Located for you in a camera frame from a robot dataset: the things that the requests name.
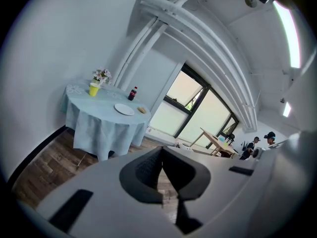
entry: white plate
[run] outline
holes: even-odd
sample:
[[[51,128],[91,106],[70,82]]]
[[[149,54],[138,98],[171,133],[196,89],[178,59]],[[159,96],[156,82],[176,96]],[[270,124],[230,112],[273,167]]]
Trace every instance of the white plate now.
[[[126,116],[132,116],[134,115],[134,111],[132,108],[130,108],[127,105],[121,104],[121,103],[117,103],[114,105],[114,108],[121,114],[124,114]]]

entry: fluorescent light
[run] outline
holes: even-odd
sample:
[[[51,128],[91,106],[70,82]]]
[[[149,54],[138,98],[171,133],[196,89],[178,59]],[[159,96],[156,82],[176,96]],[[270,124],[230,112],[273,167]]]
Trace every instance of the fluorescent light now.
[[[291,66],[293,68],[300,68],[299,43],[291,12],[276,1],[274,1],[273,4],[282,20],[286,32]]]
[[[291,106],[288,104],[288,102],[286,102],[283,115],[285,117],[288,117],[290,112],[291,112]]]

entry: light blue tablecloth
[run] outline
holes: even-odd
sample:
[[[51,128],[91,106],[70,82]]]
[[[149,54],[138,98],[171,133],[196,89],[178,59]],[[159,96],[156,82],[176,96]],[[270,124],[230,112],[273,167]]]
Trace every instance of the light blue tablecloth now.
[[[127,93],[113,86],[105,86],[92,97],[89,84],[86,80],[69,83],[62,98],[66,127],[75,130],[74,148],[97,155],[103,161],[108,159],[110,150],[124,155],[131,143],[140,146],[151,118],[149,109],[137,99],[129,101]],[[120,114],[114,108],[116,103],[131,107],[135,114]],[[141,113],[137,107],[144,107],[147,113]]]

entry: black baseboard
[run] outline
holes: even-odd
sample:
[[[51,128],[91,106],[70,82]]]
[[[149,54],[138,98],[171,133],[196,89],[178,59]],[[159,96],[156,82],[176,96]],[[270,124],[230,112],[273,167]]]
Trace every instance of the black baseboard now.
[[[39,144],[14,170],[13,174],[10,176],[8,182],[6,183],[7,188],[12,190],[12,187],[15,181],[18,179],[19,175],[22,171],[27,167],[27,165],[41,152],[54,138],[60,135],[62,132],[66,130],[66,126],[59,128],[52,135],[50,135],[47,139],[45,139],[41,144]]]

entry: soda bottle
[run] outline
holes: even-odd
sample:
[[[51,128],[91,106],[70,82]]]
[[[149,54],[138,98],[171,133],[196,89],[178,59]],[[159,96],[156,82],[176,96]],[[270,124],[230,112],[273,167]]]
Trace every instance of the soda bottle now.
[[[129,95],[129,97],[128,97],[128,99],[129,99],[130,101],[133,101],[135,95],[137,94],[137,90],[136,90],[136,89],[138,89],[138,88],[135,86],[134,89],[131,90],[130,95]]]

